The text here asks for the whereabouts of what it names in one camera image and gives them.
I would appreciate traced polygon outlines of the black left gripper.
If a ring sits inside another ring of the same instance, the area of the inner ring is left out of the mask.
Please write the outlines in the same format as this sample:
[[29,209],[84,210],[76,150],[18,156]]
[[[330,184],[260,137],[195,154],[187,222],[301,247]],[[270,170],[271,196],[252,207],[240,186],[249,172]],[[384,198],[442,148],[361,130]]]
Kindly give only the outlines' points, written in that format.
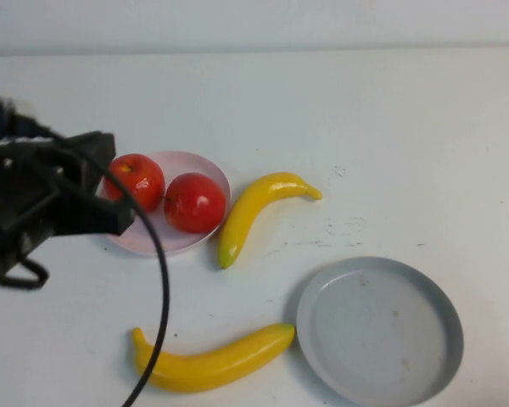
[[[116,155],[112,133],[92,131],[68,141],[105,168]],[[0,146],[0,287],[42,288],[48,270],[30,255],[50,237],[119,236],[131,226],[136,216],[126,202],[93,196],[102,177],[57,142]]]

